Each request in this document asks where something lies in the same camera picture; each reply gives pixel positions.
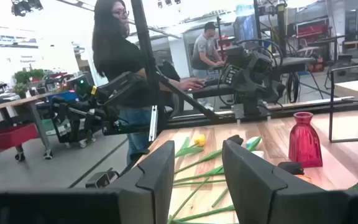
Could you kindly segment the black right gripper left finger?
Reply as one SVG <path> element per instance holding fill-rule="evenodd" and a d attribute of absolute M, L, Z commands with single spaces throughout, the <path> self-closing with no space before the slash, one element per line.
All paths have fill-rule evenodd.
<path fill-rule="evenodd" d="M 0 191 L 0 223 L 166 223 L 174 155 L 166 141 L 102 189 Z"/>

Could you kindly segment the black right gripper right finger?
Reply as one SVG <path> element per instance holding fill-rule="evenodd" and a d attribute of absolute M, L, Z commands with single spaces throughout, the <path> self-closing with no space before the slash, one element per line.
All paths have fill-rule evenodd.
<path fill-rule="evenodd" d="M 226 183 L 240 223 L 358 223 L 358 192 L 324 190 L 223 142 Z"/>

